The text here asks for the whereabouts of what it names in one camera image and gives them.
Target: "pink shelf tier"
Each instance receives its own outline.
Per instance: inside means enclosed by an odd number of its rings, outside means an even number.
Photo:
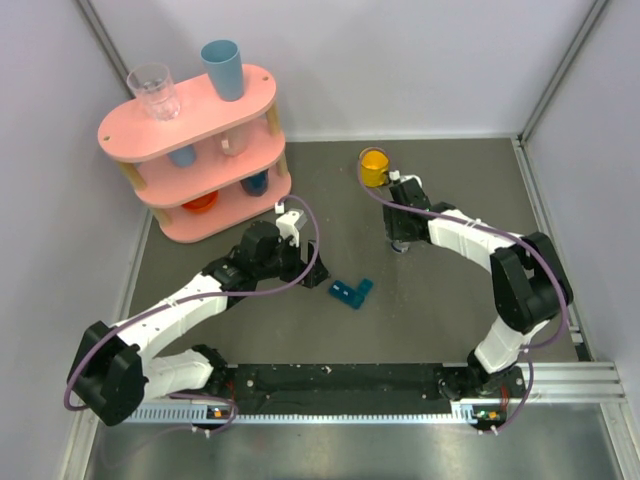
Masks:
[[[234,183],[220,190],[218,201],[206,213],[193,214],[181,207],[167,210],[171,223],[161,228],[176,242],[197,242],[272,209],[290,191],[291,176],[281,177],[273,167],[269,169],[269,189],[261,197],[247,195],[240,183]]]
[[[123,103],[100,124],[100,146],[120,162],[145,162],[262,115],[276,98],[276,82],[264,68],[243,69],[245,94],[235,102],[221,100],[206,74],[178,83],[180,113],[166,122],[149,117],[137,100]]]
[[[248,147],[235,157],[224,155],[215,137],[209,137],[194,145],[197,157],[189,167],[176,167],[166,155],[143,163],[138,171],[147,186],[136,194],[151,207],[177,207],[275,164],[284,152],[284,135],[272,136],[261,118],[246,128],[251,129]]]

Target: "yellow cup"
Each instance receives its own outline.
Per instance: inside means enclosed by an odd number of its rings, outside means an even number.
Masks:
[[[367,187],[384,185],[389,172],[389,157],[381,148],[365,148],[360,152],[360,172]]]

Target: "orange bowl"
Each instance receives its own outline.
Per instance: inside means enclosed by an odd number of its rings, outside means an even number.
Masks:
[[[182,208],[188,210],[191,213],[205,213],[211,210],[218,200],[218,192],[211,192],[191,200],[182,205]]]

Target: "small blue cup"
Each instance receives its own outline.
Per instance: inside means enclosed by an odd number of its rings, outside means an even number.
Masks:
[[[187,145],[186,147],[179,148],[173,152],[169,152],[169,158],[176,167],[190,167],[193,162],[196,161],[196,150],[193,145]]]
[[[240,50],[231,40],[216,40],[200,50],[200,57],[218,96],[227,102],[244,95]]]
[[[260,197],[269,188],[269,171],[265,170],[251,177],[243,178],[240,180],[240,185],[252,197]]]

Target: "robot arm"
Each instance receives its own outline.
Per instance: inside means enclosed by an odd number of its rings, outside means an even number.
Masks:
[[[409,242],[423,240],[447,248],[487,270],[492,277],[498,317],[486,338],[469,354],[467,374],[441,385],[443,394],[458,400],[463,396],[491,391],[516,363],[523,346],[542,330],[560,310],[551,282],[526,251],[503,237],[475,228],[486,225],[447,203],[431,205],[415,176],[390,173],[390,191],[395,203],[442,213],[463,220],[453,223],[383,207],[387,236],[395,250]],[[570,304],[573,292],[557,253],[546,235],[513,234],[531,245],[549,264]]]
[[[200,322],[224,312],[246,297],[221,295],[185,303],[178,301],[198,294],[254,291],[259,281],[269,278],[293,281],[307,267],[300,258],[300,229],[305,223],[304,212],[291,209],[281,215],[275,225],[265,221],[251,224],[240,244],[229,254],[211,262],[187,285],[148,310],[165,306],[163,311],[110,339],[91,359],[73,391],[111,426],[131,415],[143,400],[185,389],[200,389],[205,385],[213,391],[223,387],[226,362],[216,350],[200,345],[179,355],[163,358],[156,358],[156,355]],[[308,261],[314,248],[313,242],[309,242]],[[328,276],[329,272],[318,257],[301,284],[312,288]],[[102,322],[89,327],[71,372],[112,328],[126,321],[111,328]]]

